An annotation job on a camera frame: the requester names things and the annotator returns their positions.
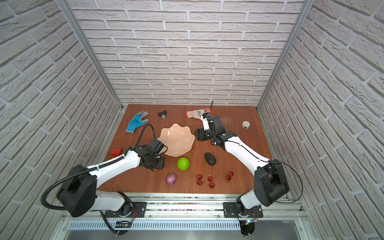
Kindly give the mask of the dark fake avocado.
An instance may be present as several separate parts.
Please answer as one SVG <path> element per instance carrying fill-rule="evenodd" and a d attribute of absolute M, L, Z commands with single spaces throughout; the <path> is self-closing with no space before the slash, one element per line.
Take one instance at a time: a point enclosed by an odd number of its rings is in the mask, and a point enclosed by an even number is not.
<path fill-rule="evenodd" d="M 217 160 L 214 155 L 211 153 L 205 153 L 206 163 L 210 166 L 214 166 L 217 163 Z"/>

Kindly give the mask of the purple fake passion fruit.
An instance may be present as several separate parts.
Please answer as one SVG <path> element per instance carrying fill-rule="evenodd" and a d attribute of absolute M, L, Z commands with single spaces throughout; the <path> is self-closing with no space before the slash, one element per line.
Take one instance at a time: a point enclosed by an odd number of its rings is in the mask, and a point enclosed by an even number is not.
<path fill-rule="evenodd" d="M 171 186 L 173 184 L 175 184 L 177 181 L 177 176 L 173 173 L 170 173 L 167 177 L 166 177 L 166 183 Z"/>

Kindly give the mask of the green bumpy fake fruit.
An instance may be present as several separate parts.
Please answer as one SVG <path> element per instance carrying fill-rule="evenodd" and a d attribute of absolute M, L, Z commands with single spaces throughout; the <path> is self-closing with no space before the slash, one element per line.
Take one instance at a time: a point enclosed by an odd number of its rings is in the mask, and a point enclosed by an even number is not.
<path fill-rule="evenodd" d="M 190 167 L 190 160 L 188 158 L 180 158 L 177 161 L 177 167 L 181 171 L 186 171 Z"/>

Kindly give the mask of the red fake cherry pair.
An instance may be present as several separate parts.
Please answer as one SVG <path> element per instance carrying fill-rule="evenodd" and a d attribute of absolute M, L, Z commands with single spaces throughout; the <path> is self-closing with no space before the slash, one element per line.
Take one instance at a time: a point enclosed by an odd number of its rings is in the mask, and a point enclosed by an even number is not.
<path fill-rule="evenodd" d="M 225 174 L 225 178 L 227 181 L 231 181 L 233 176 L 234 176 L 234 173 L 232 171 L 229 171 L 228 173 Z"/>
<path fill-rule="evenodd" d="M 213 189 L 213 188 L 216 186 L 216 184 L 215 184 L 215 182 L 214 182 L 215 177 L 214 177 L 214 176 L 208 176 L 207 180 L 208 180 L 208 182 L 209 182 L 209 187 L 210 187 L 211 189 Z"/>
<path fill-rule="evenodd" d="M 202 181 L 202 178 L 203 178 L 203 175 L 201 174 L 193 174 L 192 176 L 193 178 L 197 179 L 196 183 L 201 186 L 203 184 L 203 181 Z"/>

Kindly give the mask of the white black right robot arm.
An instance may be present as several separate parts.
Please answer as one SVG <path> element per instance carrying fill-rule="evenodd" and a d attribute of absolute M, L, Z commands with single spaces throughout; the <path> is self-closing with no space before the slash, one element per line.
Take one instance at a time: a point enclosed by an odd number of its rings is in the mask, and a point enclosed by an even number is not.
<path fill-rule="evenodd" d="M 226 131 L 219 116 L 203 114 L 203 127 L 195 131 L 198 141 L 211 141 L 243 163 L 254 176 L 254 188 L 237 198 L 239 211 L 268 207 L 290 191 L 283 163 L 271 161 L 247 146 L 235 133 Z"/>

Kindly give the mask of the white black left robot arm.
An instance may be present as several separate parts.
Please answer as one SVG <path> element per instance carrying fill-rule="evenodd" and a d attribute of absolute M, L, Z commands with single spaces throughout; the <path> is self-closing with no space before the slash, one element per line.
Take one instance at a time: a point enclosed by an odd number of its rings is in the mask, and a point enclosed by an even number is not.
<path fill-rule="evenodd" d="M 163 154 L 168 147 L 157 139 L 149 145 L 128 148 L 109 161 L 87 168 L 82 165 L 71 169 L 69 179 L 64 181 L 57 192 L 57 199 L 72 217 L 87 212 L 111 211 L 120 217 L 132 211 L 132 201 L 121 191 L 115 193 L 99 191 L 98 188 L 114 177 L 137 167 L 161 170 L 165 165 Z"/>

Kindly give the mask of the pink wavy fruit bowl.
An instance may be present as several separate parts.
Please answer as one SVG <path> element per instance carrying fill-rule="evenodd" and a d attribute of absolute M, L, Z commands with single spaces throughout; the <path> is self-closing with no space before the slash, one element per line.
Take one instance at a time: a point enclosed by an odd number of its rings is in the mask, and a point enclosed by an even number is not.
<path fill-rule="evenodd" d="M 173 124 L 170 128 L 163 128 L 157 139 L 165 145 L 162 150 L 166 149 L 165 155 L 179 157 L 192 149 L 196 137 L 188 126 Z"/>

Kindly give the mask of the white red work glove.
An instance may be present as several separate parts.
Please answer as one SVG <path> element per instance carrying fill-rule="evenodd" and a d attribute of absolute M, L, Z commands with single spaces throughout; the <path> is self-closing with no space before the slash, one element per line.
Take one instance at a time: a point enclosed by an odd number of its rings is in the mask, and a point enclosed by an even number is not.
<path fill-rule="evenodd" d="M 212 115 L 213 113 L 214 112 L 210 108 L 205 108 L 200 110 L 187 111 L 186 117 L 188 119 L 195 118 L 195 119 L 203 120 L 203 117 L 202 117 L 203 114 Z"/>

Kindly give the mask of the white tape roll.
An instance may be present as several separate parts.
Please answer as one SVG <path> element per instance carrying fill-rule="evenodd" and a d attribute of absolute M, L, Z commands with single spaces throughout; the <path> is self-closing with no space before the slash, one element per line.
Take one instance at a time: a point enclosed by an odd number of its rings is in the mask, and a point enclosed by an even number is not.
<path fill-rule="evenodd" d="M 250 124 L 248 121 L 243 121 L 243 122 L 242 122 L 242 128 L 243 128 L 243 129 L 248 129 L 248 128 L 250 127 L 250 125 L 251 125 L 251 124 Z"/>

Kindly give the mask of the blue grey work glove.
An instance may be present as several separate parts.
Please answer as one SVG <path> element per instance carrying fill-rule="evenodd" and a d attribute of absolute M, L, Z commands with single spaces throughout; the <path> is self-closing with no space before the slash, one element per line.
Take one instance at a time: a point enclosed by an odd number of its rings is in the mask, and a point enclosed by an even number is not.
<path fill-rule="evenodd" d="M 148 115 L 149 113 L 144 111 L 137 113 L 133 117 L 133 119 L 129 122 L 126 128 L 126 133 L 134 133 L 137 128 L 145 125 L 149 120 L 148 119 L 143 120 L 143 118 Z"/>

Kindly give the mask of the small black clip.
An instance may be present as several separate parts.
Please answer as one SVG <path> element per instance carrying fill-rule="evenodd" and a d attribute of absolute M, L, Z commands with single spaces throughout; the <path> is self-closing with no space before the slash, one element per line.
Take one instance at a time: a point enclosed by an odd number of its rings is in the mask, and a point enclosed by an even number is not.
<path fill-rule="evenodd" d="M 166 115 L 167 115 L 167 111 L 162 111 L 158 113 L 158 116 L 162 117 L 163 120 L 166 119 Z"/>

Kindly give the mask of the red handled tool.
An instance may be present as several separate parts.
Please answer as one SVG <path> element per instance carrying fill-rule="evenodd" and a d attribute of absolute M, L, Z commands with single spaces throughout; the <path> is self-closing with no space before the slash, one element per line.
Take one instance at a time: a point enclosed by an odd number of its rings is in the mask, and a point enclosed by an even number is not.
<path fill-rule="evenodd" d="M 122 149 L 113 149 L 111 151 L 111 154 L 113 158 L 119 157 L 122 154 L 123 150 Z"/>

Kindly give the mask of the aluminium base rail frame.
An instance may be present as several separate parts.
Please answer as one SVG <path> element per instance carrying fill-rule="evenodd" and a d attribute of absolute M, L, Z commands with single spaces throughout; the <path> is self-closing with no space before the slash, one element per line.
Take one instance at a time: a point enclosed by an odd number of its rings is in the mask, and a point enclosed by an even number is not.
<path fill-rule="evenodd" d="M 105 214 L 121 231 L 238 231 L 257 239 L 313 240 L 314 232 L 299 203 L 282 198 L 269 207 L 239 210 L 236 195 L 129 193 L 134 213 Z"/>

